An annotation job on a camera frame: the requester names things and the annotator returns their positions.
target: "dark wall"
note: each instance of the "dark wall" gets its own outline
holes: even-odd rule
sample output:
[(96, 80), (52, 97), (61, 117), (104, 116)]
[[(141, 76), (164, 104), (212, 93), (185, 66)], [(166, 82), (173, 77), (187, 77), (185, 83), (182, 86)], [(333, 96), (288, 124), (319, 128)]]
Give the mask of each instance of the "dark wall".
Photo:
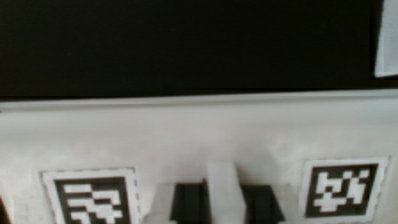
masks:
[(382, 0), (0, 1), (0, 96), (372, 89)]

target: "black and white square pattern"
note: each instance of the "black and white square pattern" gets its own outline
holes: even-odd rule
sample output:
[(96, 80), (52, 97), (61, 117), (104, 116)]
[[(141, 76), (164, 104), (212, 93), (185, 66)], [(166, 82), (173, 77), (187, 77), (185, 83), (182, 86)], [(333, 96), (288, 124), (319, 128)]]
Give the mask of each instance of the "black and white square pattern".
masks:
[(374, 219), (388, 158), (317, 160), (306, 164), (301, 207), (320, 223)]
[(139, 224), (134, 169), (43, 172), (57, 224)]

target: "white divider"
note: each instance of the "white divider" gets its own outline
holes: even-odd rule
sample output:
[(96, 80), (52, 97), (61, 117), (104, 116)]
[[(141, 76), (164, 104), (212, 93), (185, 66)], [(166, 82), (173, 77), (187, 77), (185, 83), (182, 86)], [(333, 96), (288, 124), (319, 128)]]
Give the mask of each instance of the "white divider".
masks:
[(233, 163), (208, 164), (212, 224), (246, 223), (246, 200)]
[(377, 77), (398, 75), (398, 0), (384, 1)]
[(175, 188), (175, 184), (160, 184), (157, 187), (152, 213), (146, 216), (144, 224), (178, 224), (171, 221)]

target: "black slot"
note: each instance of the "black slot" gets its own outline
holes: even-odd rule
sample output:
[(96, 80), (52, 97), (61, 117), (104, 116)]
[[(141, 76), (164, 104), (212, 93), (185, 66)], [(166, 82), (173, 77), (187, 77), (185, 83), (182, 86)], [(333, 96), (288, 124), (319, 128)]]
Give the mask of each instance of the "black slot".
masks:
[(207, 183), (176, 185), (171, 220), (178, 224), (212, 224)]
[(278, 204), (272, 187), (242, 186), (247, 204), (246, 224), (278, 224), (285, 221), (285, 215)]

